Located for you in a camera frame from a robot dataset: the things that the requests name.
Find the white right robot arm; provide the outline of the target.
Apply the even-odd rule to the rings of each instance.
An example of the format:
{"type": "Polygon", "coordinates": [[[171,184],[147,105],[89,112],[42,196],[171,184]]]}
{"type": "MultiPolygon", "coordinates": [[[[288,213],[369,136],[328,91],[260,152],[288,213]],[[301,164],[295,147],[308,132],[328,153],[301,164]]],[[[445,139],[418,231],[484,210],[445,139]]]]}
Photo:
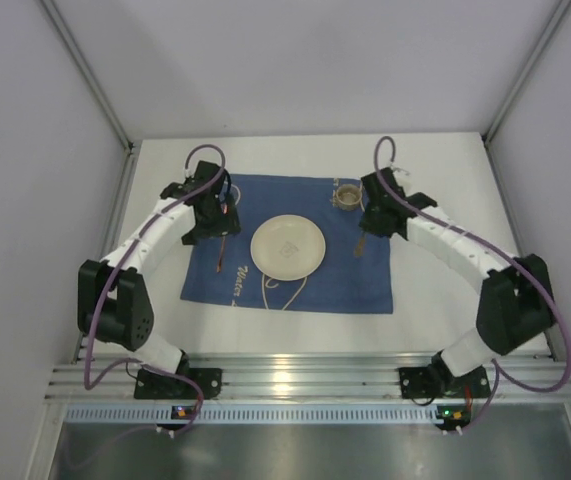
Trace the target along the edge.
{"type": "Polygon", "coordinates": [[[540,289],[552,297],[546,263],[538,256],[501,259],[452,222],[438,203],[419,192],[407,196],[387,167],[361,178],[365,233],[400,236],[446,264],[479,295],[474,326],[436,353],[427,370],[446,390],[483,364],[505,356],[555,324],[540,289]]]}

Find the copper fork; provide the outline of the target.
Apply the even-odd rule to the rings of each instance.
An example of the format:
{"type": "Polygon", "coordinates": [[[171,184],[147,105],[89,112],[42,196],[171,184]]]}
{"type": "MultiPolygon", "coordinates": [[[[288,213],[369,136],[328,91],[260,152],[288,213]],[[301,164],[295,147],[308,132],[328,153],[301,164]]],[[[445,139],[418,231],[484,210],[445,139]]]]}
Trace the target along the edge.
{"type": "Polygon", "coordinates": [[[220,246],[218,260],[217,260],[217,264],[216,264],[216,273],[221,273],[222,268],[223,268],[223,260],[224,260],[224,254],[225,254],[225,248],[226,248],[226,240],[227,240],[226,236],[222,237],[222,239],[221,239],[221,246],[220,246]]]}

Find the blue cloth placemat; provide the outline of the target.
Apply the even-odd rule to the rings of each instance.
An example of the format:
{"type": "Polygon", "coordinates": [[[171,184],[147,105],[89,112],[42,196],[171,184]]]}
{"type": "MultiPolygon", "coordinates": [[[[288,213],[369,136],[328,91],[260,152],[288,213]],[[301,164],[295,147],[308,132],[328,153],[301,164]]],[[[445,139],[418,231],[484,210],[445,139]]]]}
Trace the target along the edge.
{"type": "Polygon", "coordinates": [[[358,185],[358,180],[235,174],[232,182],[241,232],[226,240],[221,273],[216,273],[221,240],[197,243],[181,299],[316,313],[392,313],[389,240],[367,235],[364,254],[356,258],[362,211],[343,211],[334,203],[339,185],[358,185]],[[302,280],[277,281],[266,277],[250,256],[256,229],[266,220],[286,214],[308,218],[321,229],[326,240],[321,266],[302,280]]]}

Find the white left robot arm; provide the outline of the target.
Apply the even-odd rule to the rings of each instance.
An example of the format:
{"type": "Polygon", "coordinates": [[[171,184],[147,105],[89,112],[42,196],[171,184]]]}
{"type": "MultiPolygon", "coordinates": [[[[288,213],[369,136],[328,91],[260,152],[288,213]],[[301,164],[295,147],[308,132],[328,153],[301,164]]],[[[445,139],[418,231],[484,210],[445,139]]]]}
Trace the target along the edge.
{"type": "Polygon", "coordinates": [[[240,232],[224,164],[201,160],[182,183],[169,184],[145,220],[101,260],[85,261],[78,272],[78,329],[86,336],[86,387],[97,342],[115,344],[129,355],[106,369],[136,363],[149,372],[177,378],[189,375],[184,350],[155,329],[155,314],[146,279],[177,245],[240,232]]]}

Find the small glass cup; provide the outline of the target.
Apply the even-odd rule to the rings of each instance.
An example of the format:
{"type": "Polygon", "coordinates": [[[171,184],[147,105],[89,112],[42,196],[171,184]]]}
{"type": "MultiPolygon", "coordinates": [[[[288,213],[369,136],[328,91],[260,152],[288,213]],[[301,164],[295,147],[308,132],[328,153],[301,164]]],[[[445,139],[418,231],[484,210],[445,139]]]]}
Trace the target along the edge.
{"type": "Polygon", "coordinates": [[[343,211],[364,210],[361,185],[342,184],[334,193],[335,205],[343,211]]]}

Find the cream ceramic plate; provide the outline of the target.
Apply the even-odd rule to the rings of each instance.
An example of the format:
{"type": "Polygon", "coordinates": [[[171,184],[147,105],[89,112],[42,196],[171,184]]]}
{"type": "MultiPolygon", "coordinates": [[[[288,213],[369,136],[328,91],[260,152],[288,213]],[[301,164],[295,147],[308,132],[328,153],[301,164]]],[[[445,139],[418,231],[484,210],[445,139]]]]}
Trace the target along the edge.
{"type": "Polygon", "coordinates": [[[250,242],[257,269],[277,281],[302,280],[313,274],[326,254],[321,229],[299,215],[278,215],[263,222],[250,242]]]}

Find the gold spoon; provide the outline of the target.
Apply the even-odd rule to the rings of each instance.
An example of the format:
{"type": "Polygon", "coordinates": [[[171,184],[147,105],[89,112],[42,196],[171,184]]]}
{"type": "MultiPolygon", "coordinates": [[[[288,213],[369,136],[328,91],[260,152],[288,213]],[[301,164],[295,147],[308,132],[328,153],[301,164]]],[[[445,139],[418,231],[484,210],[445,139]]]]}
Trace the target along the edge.
{"type": "Polygon", "coordinates": [[[359,236],[356,248],[354,250],[354,255],[356,258],[361,258],[363,256],[366,247],[366,240],[367,240],[367,233],[362,231],[359,236]]]}

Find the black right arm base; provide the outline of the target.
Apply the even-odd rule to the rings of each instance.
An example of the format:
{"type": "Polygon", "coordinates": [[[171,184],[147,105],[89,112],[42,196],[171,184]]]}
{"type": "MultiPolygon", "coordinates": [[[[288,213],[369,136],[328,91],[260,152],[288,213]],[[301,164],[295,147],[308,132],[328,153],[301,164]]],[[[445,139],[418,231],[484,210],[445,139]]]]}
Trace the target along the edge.
{"type": "Polygon", "coordinates": [[[491,387],[483,367],[460,376],[438,371],[433,366],[401,367],[398,369],[401,397],[412,400],[488,398],[491,387]]]}

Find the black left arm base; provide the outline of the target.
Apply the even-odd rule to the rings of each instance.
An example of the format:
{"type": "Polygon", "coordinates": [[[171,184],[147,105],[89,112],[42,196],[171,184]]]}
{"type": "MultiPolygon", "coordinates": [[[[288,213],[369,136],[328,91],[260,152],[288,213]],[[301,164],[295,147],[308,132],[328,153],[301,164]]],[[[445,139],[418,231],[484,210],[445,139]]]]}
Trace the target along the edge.
{"type": "MultiPolygon", "coordinates": [[[[191,368],[187,378],[200,388],[205,400],[215,398],[221,392],[222,370],[219,368],[191,368]]],[[[137,400],[196,400],[197,391],[184,381],[141,369],[133,396],[137,400]]]]}

